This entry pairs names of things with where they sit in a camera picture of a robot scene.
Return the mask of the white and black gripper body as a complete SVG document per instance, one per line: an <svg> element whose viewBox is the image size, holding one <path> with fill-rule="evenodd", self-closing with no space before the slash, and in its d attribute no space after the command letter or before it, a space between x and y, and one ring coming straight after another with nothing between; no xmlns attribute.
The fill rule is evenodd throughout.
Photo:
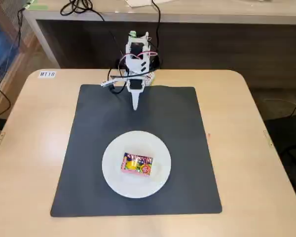
<svg viewBox="0 0 296 237"><path fill-rule="evenodd" d="M130 93L138 92L142 93L145 88L145 81L143 79L128 79L126 82L127 90Z"/></svg>

